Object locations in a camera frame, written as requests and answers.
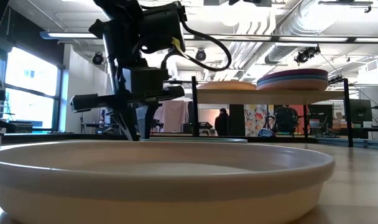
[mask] black pole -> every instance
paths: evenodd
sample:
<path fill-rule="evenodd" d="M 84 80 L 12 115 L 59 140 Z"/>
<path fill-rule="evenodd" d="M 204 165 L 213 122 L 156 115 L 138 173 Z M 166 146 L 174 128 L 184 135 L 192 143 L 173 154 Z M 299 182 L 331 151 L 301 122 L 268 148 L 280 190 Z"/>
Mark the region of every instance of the black pole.
<path fill-rule="evenodd" d="M 305 134 L 305 138 L 308 138 L 308 114 L 306 105 L 303 105 L 303 132 Z"/>
<path fill-rule="evenodd" d="M 269 129 L 269 105 L 266 105 L 266 128 Z"/>
<path fill-rule="evenodd" d="M 353 147 L 351 104 L 349 102 L 349 84 L 348 84 L 347 78 L 344 78 L 343 81 L 344 81 L 344 110 L 345 110 L 346 126 L 348 129 L 348 147 Z"/>
<path fill-rule="evenodd" d="M 196 77 L 191 77 L 191 97 L 193 99 L 193 137 L 199 137 L 199 114 L 197 103 L 197 81 Z"/>

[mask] table surface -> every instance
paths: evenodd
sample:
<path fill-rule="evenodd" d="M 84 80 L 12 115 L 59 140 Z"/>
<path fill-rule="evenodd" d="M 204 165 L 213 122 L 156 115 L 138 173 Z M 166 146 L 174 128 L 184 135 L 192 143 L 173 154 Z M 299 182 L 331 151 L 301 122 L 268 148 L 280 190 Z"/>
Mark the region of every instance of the table surface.
<path fill-rule="evenodd" d="M 334 174 L 325 183 L 319 206 L 292 224 L 378 223 L 377 150 L 319 144 L 273 145 L 324 152 L 334 156 L 336 161 Z M 18 224 L 18 222 L 11 220 L 0 209 L 0 224 Z"/>

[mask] shelf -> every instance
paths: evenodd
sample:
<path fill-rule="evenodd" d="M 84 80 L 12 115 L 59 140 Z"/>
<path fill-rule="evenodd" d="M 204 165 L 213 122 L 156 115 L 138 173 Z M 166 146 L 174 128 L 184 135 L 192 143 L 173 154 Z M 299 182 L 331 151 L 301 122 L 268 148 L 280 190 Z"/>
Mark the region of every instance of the shelf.
<path fill-rule="evenodd" d="M 197 90 L 198 103 L 204 104 L 309 105 L 343 96 L 343 91 Z"/>

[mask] monitor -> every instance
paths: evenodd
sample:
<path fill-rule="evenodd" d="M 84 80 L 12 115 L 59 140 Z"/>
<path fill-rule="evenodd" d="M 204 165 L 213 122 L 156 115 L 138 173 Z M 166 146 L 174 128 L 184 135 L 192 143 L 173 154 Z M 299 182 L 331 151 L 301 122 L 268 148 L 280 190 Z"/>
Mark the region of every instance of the monitor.
<path fill-rule="evenodd" d="M 352 122 L 373 121 L 370 100 L 349 100 Z"/>
<path fill-rule="evenodd" d="M 309 119 L 318 119 L 327 128 L 333 127 L 333 105 L 308 105 Z"/>

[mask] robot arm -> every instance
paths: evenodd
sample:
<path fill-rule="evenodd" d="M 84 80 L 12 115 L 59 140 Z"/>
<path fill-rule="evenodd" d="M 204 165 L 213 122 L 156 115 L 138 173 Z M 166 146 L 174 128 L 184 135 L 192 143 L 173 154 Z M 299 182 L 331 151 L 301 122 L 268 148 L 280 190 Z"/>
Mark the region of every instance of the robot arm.
<path fill-rule="evenodd" d="M 183 56 L 185 43 L 182 26 L 204 39 L 219 45 L 228 56 L 228 63 L 222 68 L 211 68 L 197 60 L 192 62 L 213 71 L 229 68 L 229 50 L 216 39 L 191 30 L 187 25 L 185 7 L 180 2 L 159 7 L 146 7 L 146 11 L 136 0 L 94 0 L 110 18 L 108 22 L 97 20 L 89 31 L 104 40 L 113 95 L 80 95 L 71 99 L 73 112 L 89 111 L 92 108 L 108 107 L 113 110 L 113 118 L 119 123 L 124 134 L 131 141 L 137 141 L 135 125 L 139 125 L 141 138 L 149 138 L 150 127 L 159 102 L 184 96 L 181 86 L 164 88 L 169 79 L 165 61 L 171 55 Z M 151 54 L 169 49 L 161 68 L 148 67 L 140 51 Z"/>

